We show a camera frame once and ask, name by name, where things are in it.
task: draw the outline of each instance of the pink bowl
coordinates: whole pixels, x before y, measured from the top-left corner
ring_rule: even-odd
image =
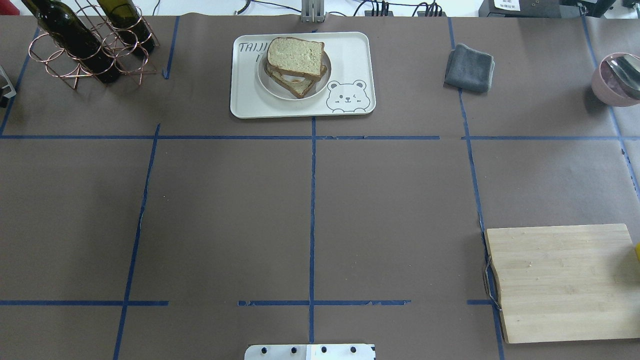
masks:
[[[624,90],[618,84],[618,80],[615,78],[613,71],[607,65],[606,61],[613,59],[617,56],[625,55],[626,53],[613,53],[607,55],[598,64],[598,68],[593,72],[591,78],[591,89],[593,93],[607,105],[611,106],[632,106],[640,104],[640,100],[636,100],[625,94]]]

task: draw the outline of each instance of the label sticker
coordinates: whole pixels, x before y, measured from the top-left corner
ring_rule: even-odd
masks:
[[[520,11],[520,0],[493,0],[496,8],[509,10],[512,12]]]

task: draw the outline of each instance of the round plate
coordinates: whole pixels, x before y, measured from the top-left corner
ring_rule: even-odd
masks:
[[[302,99],[295,97],[295,95],[290,93],[290,91],[280,86],[280,84],[278,84],[274,79],[271,79],[271,76],[269,76],[269,74],[267,74],[267,71],[265,70],[267,66],[266,54],[262,57],[262,59],[258,63],[258,66],[256,67],[256,72],[258,75],[258,82],[260,83],[260,85],[262,85],[262,87],[265,90],[267,90],[269,94],[282,100],[305,100],[317,94],[320,94],[322,90],[326,88],[326,85],[329,83],[329,78],[331,77],[331,61],[329,60],[329,56],[327,56],[326,53],[323,53],[322,64],[326,66],[326,72],[324,73],[324,76],[320,79],[320,81],[313,84],[309,92],[307,92],[307,94]],[[284,77],[290,78],[290,79],[297,78],[295,76],[286,76],[286,75]]]

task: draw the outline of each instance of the green glass bottle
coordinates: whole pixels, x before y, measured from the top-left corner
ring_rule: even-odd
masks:
[[[95,74],[103,83],[111,83],[120,77],[114,59],[106,54],[100,40],[84,26],[78,16],[65,3],[54,0],[22,0],[31,9],[41,28],[73,57],[82,59],[80,64]]]
[[[156,47],[156,42],[151,36],[151,31],[147,25],[140,19],[140,14],[131,0],[98,0],[100,7],[109,18],[109,21],[118,29],[128,29],[128,31],[120,31],[120,38],[127,44],[133,45],[136,37],[142,47],[150,54]],[[136,48],[133,53],[138,56],[144,56],[144,51]]]

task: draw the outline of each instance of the white background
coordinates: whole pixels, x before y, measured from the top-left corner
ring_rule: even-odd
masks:
[[[77,9],[74,0],[62,0],[73,9]],[[86,0],[78,0],[81,4],[85,4]],[[270,3],[278,3],[287,5],[292,8],[300,9],[301,0],[265,0]],[[20,0],[11,0],[11,2],[20,9],[20,14],[31,15],[27,8]],[[418,0],[391,0],[391,3],[397,4],[419,4]],[[134,0],[144,15],[151,15],[157,0]],[[195,12],[206,15],[233,15],[234,11],[240,10],[245,4],[244,0],[161,0],[156,10],[156,15],[182,15],[185,13]],[[360,1],[356,0],[325,0],[324,10],[326,12],[342,12],[352,16]],[[478,8],[482,4],[482,0],[439,0],[438,4],[448,16],[459,17],[477,17]],[[632,18],[636,19],[636,11],[622,7],[621,0],[616,0],[613,10],[607,11],[605,17],[608,18]],[[364,16],[364,10],[370,10],[371,4],[364,4],[358,11],[359,16]],[[391,5],[389,10],[394,12],[394,16],[411,16],[414,11],[412,6]],[[277,8],[272,5],[252,3],[242,15],[281,15],[286,13],[295,13],[292,10]]]

